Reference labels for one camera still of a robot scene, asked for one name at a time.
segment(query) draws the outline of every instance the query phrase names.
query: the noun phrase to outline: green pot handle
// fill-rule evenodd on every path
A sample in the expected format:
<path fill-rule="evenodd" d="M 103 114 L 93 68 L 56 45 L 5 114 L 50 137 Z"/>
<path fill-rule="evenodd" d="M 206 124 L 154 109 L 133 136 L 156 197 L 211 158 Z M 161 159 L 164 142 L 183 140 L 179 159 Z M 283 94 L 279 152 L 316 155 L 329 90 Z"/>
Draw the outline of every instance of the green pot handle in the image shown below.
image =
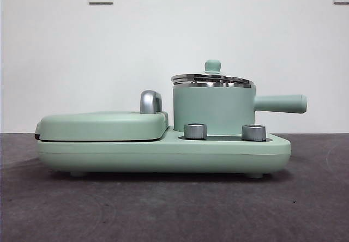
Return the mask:
<path fill-rule="evenodd" d="M 306 112 L 306 96 L 257 96 L 255 98 L 255 111 L 273 111 L 287 113 Z"/>

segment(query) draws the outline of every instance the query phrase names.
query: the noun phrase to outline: pot lid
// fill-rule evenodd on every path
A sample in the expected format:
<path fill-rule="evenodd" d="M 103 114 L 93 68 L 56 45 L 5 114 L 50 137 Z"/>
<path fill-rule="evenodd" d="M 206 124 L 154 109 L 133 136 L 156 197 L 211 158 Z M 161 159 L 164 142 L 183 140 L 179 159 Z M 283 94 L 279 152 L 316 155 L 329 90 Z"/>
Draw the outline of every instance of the pot lid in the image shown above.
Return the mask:
<path fill-rule="evenodd" d="M 172 77 L 175 87 L 244 87 L 251 88 L 252 81 L 227 76 L 220 72 L 221 63 L 210 59 L 205 62 L 205 71 L 195 74 L 181 74 Z"/>

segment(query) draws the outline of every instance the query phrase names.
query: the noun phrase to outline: pot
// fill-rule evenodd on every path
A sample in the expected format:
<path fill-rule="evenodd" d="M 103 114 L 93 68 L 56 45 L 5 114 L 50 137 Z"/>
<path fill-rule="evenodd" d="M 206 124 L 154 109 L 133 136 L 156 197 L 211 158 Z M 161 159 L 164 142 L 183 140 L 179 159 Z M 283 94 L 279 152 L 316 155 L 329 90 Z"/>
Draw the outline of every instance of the pot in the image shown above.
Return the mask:
<path fill-rule="evenodd" d="M 255 123 L 255 111 L 304 113 L 303 95 L 256 96 L 250 80 L 220 72 L 218 60 L 208 60 L 205 72 L 172 77 L 174 130 L 185 124 L 207 125 L 212 135 L 241 134 L 243 125 Z"/>

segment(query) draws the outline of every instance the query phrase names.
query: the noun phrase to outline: floor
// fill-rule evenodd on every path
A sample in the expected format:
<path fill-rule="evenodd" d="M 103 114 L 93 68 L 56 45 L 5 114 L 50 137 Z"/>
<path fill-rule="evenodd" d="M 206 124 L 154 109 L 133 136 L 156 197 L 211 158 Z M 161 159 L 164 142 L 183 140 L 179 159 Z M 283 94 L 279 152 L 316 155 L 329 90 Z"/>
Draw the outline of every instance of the floor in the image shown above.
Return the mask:
<path fill-rule="evenodd" d="M 32 134 L 1 134 L 2 241 L 349 241 L 349 134 L 279 134 L 283 171 L 93 173 L 37 158 Z"/>

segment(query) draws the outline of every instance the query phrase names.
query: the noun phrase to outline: green base plate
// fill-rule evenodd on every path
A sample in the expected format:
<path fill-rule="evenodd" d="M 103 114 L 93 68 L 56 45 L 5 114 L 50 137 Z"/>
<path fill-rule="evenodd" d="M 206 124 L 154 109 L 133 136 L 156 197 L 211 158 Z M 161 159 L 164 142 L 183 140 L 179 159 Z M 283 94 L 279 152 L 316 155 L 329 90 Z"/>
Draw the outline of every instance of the green base plate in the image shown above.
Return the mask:
<path fill-rule="evenodd" d="M 38 141 L 39 158 L 54 170 L 66 172 L 263 174 L 283 169 L 291 155 L 290 142 L 271 134 L 267 142 L 197 141 L 181 136 L 169 127 L 156 141 Z"/>

